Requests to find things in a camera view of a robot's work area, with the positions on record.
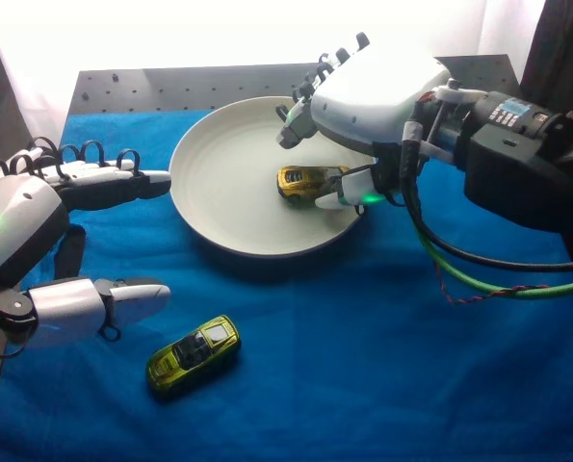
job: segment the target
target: blue cloth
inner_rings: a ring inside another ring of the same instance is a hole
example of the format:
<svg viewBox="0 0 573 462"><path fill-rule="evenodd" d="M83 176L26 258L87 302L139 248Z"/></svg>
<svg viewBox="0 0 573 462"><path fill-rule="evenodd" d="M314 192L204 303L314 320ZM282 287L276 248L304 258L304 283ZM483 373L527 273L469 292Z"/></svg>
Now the blue cloth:
<svg viewBox="0 0 573 462"><path fill-rule="evenodd" d="M205 114L72 116L64 142L102 140L109 158L133 147L142 167L168 168ZM455 169L429 163L420 185L430 226L450 242L567 259L558 236L470 204ZM449 305L404 209L378 205L340 242L290 262L213 249L168 196L72 221L88 231L82 274L157 277L172 302L118 343L89 338L6 362L0 460L573 460L573 296ZM461 266L507 285L572 280ZM52 274L49 255L28 283ZM238 366L154 401L146 360L222 313L243 338Z"/></svg>

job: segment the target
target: white backdrop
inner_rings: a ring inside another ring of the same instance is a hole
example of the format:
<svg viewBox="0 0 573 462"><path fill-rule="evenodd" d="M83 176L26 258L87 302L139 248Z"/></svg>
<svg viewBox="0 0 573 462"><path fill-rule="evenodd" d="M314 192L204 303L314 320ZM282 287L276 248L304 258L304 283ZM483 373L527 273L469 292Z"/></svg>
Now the white backdrop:
<svg viewBox="0 0 573 462"><path fill-rule="evenodd" d="M508 53L520 79L544 0L134 3L0 0L0 55L32 134L59 141L79 70L308 63L360 31L436 56Z"/></svg>

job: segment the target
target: gold toy car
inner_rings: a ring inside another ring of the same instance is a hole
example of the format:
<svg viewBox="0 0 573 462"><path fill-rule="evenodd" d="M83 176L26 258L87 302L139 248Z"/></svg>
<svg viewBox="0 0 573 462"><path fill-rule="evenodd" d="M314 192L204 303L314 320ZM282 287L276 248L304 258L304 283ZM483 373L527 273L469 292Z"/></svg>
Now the gold toy car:
<svg viewBox="0 0 573 462"><path fill-rule="evenodd" d="M312 201L333 191L333 178L341 178L348 167L284 167L277 173L277 190L291 204Z"/></svg>
<svg viewBox="0 0 573 462"><path fill-rule="evenodd" d="M235 325L226 316L218 316L154 353L147 362L147 381L158 396L169 396L232 363L240 348Z"/></svg>

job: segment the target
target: plate rim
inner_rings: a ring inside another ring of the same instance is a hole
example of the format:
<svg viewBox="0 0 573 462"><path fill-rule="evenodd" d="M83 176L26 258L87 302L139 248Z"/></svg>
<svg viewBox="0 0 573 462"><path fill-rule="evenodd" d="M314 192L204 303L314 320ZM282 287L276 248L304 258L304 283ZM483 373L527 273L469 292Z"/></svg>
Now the plate rim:
<svg viewBox="0 0 573 462"><path fill-rule="evenodd" d="M256 98L248 98L248 99L242 99L241 101L235 101L234 103L230 103L227 104L226 106L222 106L221 108L216 109L215 111L212 111L211 113L205 115L203 118L201 118L200 120L197 120L195 122L194 125L192 125L192 127L190 127L186 133L183 134L183 136L181 137L181 139L179 140L179 142L177 143L177 145L174 147L174 150L172 151L172 154L170 155L170 162L169 162L169 175L172 178L172 164L175 158L175 153L178 151L179 149L179 145L184 142L184 140L186 139L186 137L196 128L196 126L198 124L200 124L203 120L205 120L206 118L212 116L213 114L217 114L220 111L226 110L228 108L231 108L232 106L237 106L243 103L248 103L249 101L258 101L258 100L268 100L268 99L272 99L276 102L276 104L285 104L285 103L289 103L288 106L292 106L293 103L293 98L291 98L290 96L259 96ZM182 211L180 210L179 206L177 205L177 202L174 198L174 195L172 193L172 188L169 191L169 195L170 195L170 200L172 201L172 204L174 205L174 208L177 211L177 214L183 218L183 220L186 222L186 224L190 227L190 229L192 229L195 234L197 236L199 236L200 238L202 238L204 241L206 241L207 243L210 243L211 245L215 245L216 247L219 247L225 251L227 251L228 253L233 253L239 256L243 256L243 257L249 257L249 258L254 258L254 259L261 259L261 260L272 260L272 259L286 259L286 258L292 258L292 257L298 257L301 255L305 255L307 253L311 253L317 250L320 250L321 248L326 247L329 244L333 244L335 241L339 240L340 238L342 238L346 233L348 233L363 217L363 215L365 214L361 214L361 215L357 215L354 220L347 226L345 227L342 231L340 231L338 234L336 234L335 236L333 236L331 239L324 241L321 244L318 245L314 245L311 247L307 247L303 250L298 250L296 252L288 252L288 253L275 253L275 254L264 254L264 253L253 253L253 252L244 252L242 250L237 250L231 247L227 247L223 244L217 243L214 240L206 237L205 235L203 235L200 231L198 231L184 216L184 214L182 213Z"/></svg>

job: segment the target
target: white plate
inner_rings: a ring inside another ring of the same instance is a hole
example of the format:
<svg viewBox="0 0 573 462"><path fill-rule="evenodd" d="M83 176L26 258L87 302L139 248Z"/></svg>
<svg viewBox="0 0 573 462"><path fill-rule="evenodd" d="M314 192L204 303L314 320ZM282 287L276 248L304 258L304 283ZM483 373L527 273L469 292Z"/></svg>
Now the white plate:
<svg viewBox="0 0 573 462"><path fill-rule="evenodd" d="M175 148L170 194L177 211L205 239L256 257L301 254L342 236L357 220L354 208L296 209L277 192L286 166L347 166L373 160L320 133L294 149L280 147L275 106L282 96L231 104L200 120Z"/></svg>

